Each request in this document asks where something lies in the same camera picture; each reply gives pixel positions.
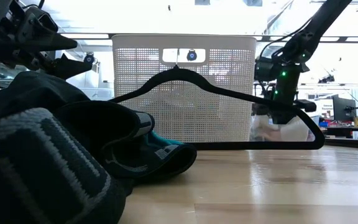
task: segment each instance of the computer monitor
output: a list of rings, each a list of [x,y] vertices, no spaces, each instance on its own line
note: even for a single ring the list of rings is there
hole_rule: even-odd
[[[348,100],[344,98],[340,98],[339,96],[333,96],[334,103],[334,119],[336,121],[353,121],[355,118],[356,110],[356,102],[354,100]]]

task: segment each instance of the teal fabric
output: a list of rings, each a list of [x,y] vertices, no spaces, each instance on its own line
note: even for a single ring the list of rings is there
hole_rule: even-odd
[[[155,146],[155,147],[161,147],[161,146],[169,146],[169,145],[182,145],[183,143],[180,141],[175,141],[171,139],[165,139],[158,134],[156,134],[154,131],[145,134],[145,143],[148,146]]]

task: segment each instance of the wooden table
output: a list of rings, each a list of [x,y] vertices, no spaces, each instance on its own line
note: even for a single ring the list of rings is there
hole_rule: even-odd
[[[187,172],[136,187],[120,224],[358,224],[358,149],[200,151]]]

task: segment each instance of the ceiling light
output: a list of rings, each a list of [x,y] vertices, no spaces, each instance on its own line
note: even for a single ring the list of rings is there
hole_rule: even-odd
[[[280,37],[280,36],[278,36],[278,37],[270,37],[270,40],[271,41],[274,41],[274,40],[278,40],[278,39],[280,39],[280,38],[282,38],[282,37]],[[284,38],[284,39],[282,39],[281,41],[289,41],[291,39],[291,37],[286,37],[286,38]]]
[[[108,34],[60,34],[71,39],[109,39]]]
[[[339,40],[339,37],[322,37],[320,38],[320,41],[324,42],[336,42]]]

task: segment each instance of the robot camera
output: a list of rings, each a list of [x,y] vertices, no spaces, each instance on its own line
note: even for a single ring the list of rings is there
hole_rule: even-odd
[[[86,56],[84,58],[84,62],[92,64],[94,62],[94,53],[93,52],[87,52]]]
[[[191,49],[189,50],[189,52],[187,53],[187,60],[188,61],[194,61],[197,59],[197,53],[195,50]]]

